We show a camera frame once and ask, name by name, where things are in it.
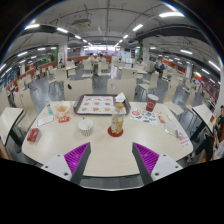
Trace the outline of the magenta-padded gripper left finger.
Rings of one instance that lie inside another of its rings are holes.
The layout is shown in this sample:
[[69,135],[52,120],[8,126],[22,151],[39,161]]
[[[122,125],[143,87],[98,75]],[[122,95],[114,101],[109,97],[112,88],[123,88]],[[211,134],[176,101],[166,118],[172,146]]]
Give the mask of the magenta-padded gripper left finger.
[[65,155],[55,155],[42,169],[79,185],[90,153],[90,143],[85,143]]

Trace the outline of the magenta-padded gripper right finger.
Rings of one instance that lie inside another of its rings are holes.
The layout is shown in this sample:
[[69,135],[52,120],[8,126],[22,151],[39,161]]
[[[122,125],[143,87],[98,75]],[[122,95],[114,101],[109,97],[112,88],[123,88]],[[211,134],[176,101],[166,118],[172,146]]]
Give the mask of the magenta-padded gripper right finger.
[[182,169],[182,166],[169,155],[159,155],[138,143],[132,145],[132,153],[135,157],[144,185]]

